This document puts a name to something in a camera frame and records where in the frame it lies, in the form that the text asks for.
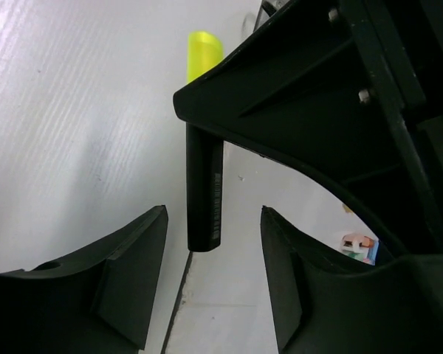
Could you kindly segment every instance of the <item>screw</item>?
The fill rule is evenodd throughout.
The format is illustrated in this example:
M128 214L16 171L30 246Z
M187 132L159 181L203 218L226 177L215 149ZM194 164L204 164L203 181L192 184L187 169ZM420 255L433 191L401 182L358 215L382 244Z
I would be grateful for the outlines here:
M362 89L357 95L360 98L360 102L363 105L367 105L371 102L371 93L369 92L368 89L366 88Z
M328 20L333 23L336 22L338 19L340 18L340 11L338 11L338 9L336 7L333 7L329 12L328 12Z

